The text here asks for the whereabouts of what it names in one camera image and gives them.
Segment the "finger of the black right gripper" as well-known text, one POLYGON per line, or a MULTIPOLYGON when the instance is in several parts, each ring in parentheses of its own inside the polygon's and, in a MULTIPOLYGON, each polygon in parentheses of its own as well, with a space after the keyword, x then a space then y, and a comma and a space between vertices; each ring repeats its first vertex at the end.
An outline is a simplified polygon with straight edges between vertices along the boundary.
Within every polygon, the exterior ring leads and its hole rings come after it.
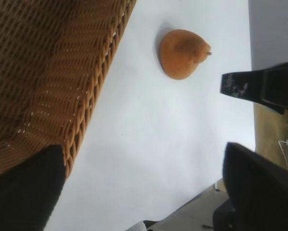
POLYGON ((220 92, 282 115, 288 110, 288 62, 262 70, 223 74, 220 92))

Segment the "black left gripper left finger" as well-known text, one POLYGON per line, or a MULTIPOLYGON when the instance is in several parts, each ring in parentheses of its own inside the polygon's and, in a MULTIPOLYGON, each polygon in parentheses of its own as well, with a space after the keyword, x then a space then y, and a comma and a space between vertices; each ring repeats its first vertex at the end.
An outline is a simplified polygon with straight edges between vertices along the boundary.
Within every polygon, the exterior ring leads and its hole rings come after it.
POLYGON ((0 175, 0 231, 44 230, 64 182, 60 145, 51 145, 0 175))

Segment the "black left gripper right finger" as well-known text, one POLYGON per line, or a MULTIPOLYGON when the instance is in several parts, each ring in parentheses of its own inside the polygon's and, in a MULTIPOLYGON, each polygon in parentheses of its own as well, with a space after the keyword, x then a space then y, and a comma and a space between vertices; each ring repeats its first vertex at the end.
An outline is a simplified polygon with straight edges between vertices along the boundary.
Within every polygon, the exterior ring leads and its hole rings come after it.
POLYGON ((213 213, 215 231, 288 231, 288 171, 229 142, 223 181, 229 199, 213 213))

